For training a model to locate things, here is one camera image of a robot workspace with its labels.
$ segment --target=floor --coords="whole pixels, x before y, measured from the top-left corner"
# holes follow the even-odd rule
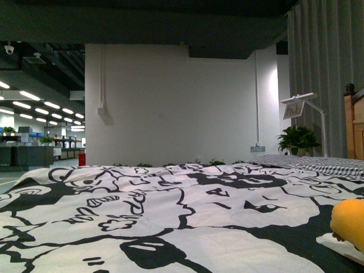
[[[50,168],[78,166],[78,159],[55,161]],[[0,194],[9,190],[26,172],[0,172]]]

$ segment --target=plant pot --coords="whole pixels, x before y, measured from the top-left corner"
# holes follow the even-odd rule
[[[288,150],[289,150],[289,153],[290,153],[291,155],[294,155],[294,154],[292,153],[292,151],[291,151],[291,148],[288,148]],[[298,152],[297,152],[296,156],[298,156],[298,157],[302,157],[302,156],[306,156],[306,154],[307,154],[307,152],[306,152],[306,150],[305,150],[305,149],[298,149]]]

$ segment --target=black and white duvet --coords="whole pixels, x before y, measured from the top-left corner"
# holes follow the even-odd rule
[[[363,272],[316,242],[364,184],[252,164],[38,169],[0,195],[0,272]]]

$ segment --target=security camera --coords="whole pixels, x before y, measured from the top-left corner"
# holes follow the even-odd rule
[[[13,54],[14,52],[14,47],[12,47],[11,45],[6,45],[5,47],[5,51],[6,53],[8,53],[9,55]]]

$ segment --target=white desk lamp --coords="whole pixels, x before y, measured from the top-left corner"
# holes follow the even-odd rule
[[[316,98],[316,97],[317,97],[317,94],[315,94],[315,93],[296,95],[296,96],[293,96],[291,98],[287,98],[285,100],[282,100],[281,103],[287,104],[286,109],[291,104],[296,104],[298,102],[302,102],[303,106],[304,106],[304,103],[307,103],[308,105],[310,105],[311,107],[313,107],[314,109],[316,109],[317,111],[320,112],[320,114],[321,114],[322,150],[324,152],[324,157],[328,157],[328,144],[327,144],[327,134],[326,134],[326,116],[325,116],[327,112],[326,112],[326,110],[323,110],[323,109],[319,108],[317,105],[315,105],[314,103],[309,101],[311,98]]]

